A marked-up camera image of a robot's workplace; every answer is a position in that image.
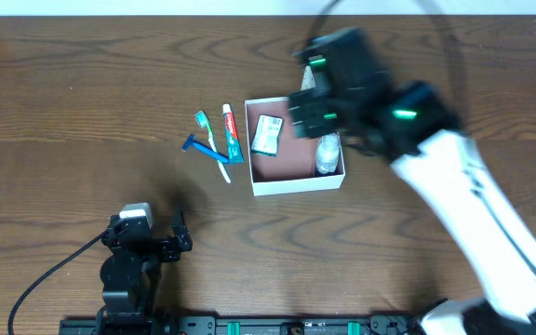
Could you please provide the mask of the white lotion tube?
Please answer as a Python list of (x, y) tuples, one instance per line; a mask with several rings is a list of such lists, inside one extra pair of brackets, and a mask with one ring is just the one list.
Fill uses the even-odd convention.
[(301, 81), (301, 90), (308, 90), (316, 86), (315, 78), (312, 68), (307, 65), (304, 68), (303, 77)]

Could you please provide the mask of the clear pump bottle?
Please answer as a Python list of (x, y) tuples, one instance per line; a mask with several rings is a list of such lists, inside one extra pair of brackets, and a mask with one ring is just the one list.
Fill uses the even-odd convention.
[(322, 136), (316, 148), (315, 166), (321, 175), (336, 171), (339, 163), (341, 142), (337, 133)]

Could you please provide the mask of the blue razor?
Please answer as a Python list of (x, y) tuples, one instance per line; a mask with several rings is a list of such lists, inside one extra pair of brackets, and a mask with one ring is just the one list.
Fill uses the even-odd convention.
[(228, 164), (229, 163), (229, 157), (228, 156), (226, 156), (224, 154), (221, 154), (221, 153), (218, 153), (218, 152), (215, 152), (211, 147), (208, 147), (204, 143), (202, 143), (200, 141), (197, 141), (195, 139), (194, 134), (191, 134), (185, 140), (184, 144), (181, 147), (181, 149), (184, 152), (187, 151), (190, 148), (195, 148), (200, 153), (205, 154), (205, 155), (211, 157), (212, 159), (217, 160), (217, 161), (219, 161), (219, 162), (221, 162), (223, 164)]

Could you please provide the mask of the red green toothpaste tube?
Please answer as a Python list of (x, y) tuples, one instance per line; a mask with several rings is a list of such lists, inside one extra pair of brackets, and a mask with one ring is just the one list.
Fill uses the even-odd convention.
[(225, 137), (227, 140), (227, 150), (230, 164), (242, 164), (245, 162), (242, 154), (238, 133), (236, 129), (235, 116), (229, 103), (222, 105), (222, 115), (225, 126)]

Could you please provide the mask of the green white soap box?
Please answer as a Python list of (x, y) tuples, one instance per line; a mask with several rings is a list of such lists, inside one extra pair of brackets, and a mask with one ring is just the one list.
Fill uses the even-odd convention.
[(280, 117), (261, 114), (250, 151), (255, 154), (277, 156), (283, 123), (284, 120)]

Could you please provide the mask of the green white toothbrush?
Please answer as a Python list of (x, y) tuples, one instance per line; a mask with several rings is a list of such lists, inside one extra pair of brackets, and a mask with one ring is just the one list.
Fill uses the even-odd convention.
[[(204, 127), (208, 131), (208, 143), (210, 147), (212, 148), (212, 150), (215, 153), (218, 153), (219, 151), (216, 146), (213, 130), (212, 130), (212, 127), (210, 125), (210, 122), (206, 113), (203, 110), (200, 110), (199, 112), (195, 114), (195, 119), (200, 127)], [(217, 164), (225, 181), (227, 183), (231, 183), (232, 180), (231, 180), (229, 173), (227, 172), (225, 165), (221, 161), (217, 161)]]

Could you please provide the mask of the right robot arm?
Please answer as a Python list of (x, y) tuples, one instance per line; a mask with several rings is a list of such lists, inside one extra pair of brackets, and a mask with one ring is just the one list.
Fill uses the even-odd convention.
[(459, 116), (424, 81), (396, 86), (360, 29), (311, 39), (298, 54), (315, 80), (291, 94), (302, 138), (356, 138), (432, 209), (469, 261), (483, 296), (415, 316), (412, 334), (536, 334), (536, 239)]

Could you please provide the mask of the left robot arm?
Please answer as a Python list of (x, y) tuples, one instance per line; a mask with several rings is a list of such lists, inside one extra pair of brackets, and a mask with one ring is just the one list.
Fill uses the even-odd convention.
[(110, 218), (101, 238), (112, 252), (100, 268), (102, 298), (117, 323), (143, 323), (153, 315), (154, 297), (164, 263), (181, 259), (193, 248), (182, 210), (173, 215), (173, 235), (152, 237), (153, 219), (146, 203), (131, 204)]

